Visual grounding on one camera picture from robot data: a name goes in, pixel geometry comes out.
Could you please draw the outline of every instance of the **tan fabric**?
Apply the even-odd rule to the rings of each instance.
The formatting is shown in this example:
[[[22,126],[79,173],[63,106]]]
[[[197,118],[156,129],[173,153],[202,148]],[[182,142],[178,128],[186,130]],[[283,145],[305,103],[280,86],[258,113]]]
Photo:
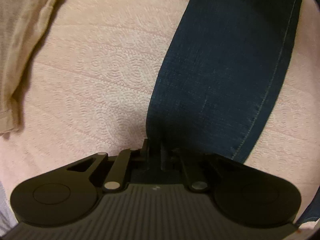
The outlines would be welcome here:
[[[25,179],[99,151],[141,147],[157,73],[189,0],[66,0],[33,60],[25,128],[0,139],[9,197]],[[283,89],[248,165],[320,184],[320,12],[303,0]]]
[[[18,107],[12,95],[55,2],[0,0],[0,134],[18,129]]]

